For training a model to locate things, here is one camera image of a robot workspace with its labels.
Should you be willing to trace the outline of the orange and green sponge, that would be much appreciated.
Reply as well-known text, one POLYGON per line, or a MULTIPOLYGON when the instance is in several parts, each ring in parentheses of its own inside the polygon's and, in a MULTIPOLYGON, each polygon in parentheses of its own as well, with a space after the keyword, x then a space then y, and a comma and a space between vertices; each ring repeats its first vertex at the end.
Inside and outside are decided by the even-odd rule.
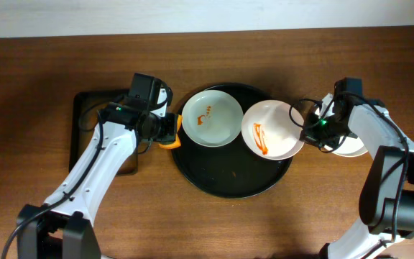
POLYGON ((181 128, 182 120, 183 120, 183 117, 181 115, 175 114, 176 129, 175 129, 175 133, 174 133, 174 140, 173 141, 168 140, 168 141, 160 142, 159 146, 161 148, 166 149, 166 150, 172 150, 172 149, 175 149, 175 148, 181 146, 180 138, 178 136, 178 131, 181 128))

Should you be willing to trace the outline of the cream-white plate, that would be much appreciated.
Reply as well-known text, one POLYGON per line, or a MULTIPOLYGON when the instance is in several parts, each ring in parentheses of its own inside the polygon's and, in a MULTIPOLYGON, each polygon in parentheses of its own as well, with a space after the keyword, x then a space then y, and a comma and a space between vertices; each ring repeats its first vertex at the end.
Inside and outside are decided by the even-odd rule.
MULTIPOLYGON (((322 113, 327 109, 328 104, 333 99, 333 94, 327 94, 322 99, 322 107, 317 108, 314 113, 321 118, 322 113)), ((347 137, 341 146, 333 151, 333 154, 342 157, 353 158, 367 153, 368 150, 365 148, 363 142, 359 138, 347 137)))

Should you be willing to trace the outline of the pink-white plate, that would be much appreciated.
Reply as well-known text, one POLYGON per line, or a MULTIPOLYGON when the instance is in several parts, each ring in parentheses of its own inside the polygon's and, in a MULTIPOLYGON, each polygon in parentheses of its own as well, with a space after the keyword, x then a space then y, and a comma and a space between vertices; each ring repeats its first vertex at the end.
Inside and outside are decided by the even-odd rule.
POLYGON ((278 100, 252 105, 241 122, 241 135, 246 146, 268 160, 284 160, 303 147, 300 140, 304 119, 296 109, 278 100))

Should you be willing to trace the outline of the grey-white plate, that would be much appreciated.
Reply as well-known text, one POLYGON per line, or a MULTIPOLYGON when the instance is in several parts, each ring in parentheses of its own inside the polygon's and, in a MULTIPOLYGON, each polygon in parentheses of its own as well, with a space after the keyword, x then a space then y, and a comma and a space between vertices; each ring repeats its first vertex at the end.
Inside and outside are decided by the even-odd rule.
POLYGON ((221 147, 241 132, 244 116, 239 102, 219 90, 200 91, 182 108, 182 126, 194 143, 204 147, 221 147))

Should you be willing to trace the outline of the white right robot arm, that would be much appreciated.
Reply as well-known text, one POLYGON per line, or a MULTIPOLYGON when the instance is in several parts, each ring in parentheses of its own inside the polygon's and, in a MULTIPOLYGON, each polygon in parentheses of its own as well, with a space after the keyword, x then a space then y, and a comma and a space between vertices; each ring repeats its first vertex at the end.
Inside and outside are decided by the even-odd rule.
POLYGON ((414 238, 414 142, 393 122, 385 105, 363 95, 358 78, 343 78, 334 93, 315 101, 300 125, 300 140, 323 153, 348 137, 362 141, 373 162, 359 197, 359 218, 320 258, 376 258, 414 238))

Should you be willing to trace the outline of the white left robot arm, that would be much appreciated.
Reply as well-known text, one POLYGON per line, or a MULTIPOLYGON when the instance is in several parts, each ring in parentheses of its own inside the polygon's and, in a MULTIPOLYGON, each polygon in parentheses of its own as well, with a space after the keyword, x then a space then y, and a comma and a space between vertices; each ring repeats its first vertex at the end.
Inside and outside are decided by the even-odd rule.
POLYGON ((134 74, 127 94, 95 105, 97 124, 73 169, 42 206, 25 205, 1 252, 19 258, 103 258, 93 230, 98 208, 121 166, 141 142, 180 147, 182 117, 167 112, 173 92, 162 80, 134 74))

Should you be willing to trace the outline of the black rectangular water tray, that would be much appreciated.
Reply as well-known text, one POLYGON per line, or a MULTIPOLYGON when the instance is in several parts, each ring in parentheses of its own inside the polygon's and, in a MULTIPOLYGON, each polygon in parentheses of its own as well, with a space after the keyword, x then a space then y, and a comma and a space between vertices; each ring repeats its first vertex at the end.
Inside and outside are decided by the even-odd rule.
POLYGON ((73 168, 80 156, 87 148, 93 131, 84 132, 79 128, 79 119, 85 112, 81 120, 84 129, 94 128, 97 123, 97 110, 104 108, 110 101, 117 96, 127 94, 128 89, 114 89, 105 91, 86 91, 75 95, 73 100, 73 124, 70 138, 70 160, 69 170, 73 168))

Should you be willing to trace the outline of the round black serving tray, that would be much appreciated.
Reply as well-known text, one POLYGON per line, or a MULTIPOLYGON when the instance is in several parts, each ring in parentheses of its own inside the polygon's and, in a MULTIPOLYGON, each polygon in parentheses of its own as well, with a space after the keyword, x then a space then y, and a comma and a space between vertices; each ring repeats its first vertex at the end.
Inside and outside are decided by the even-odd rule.
POLYGON ((222 198, 246 198, 274 186, 292 160, 267 160, 254 154, 240 135, 222 147, 195 143, 180 128, 181 146, 172 150, 180 172, 200 190, 222 198))

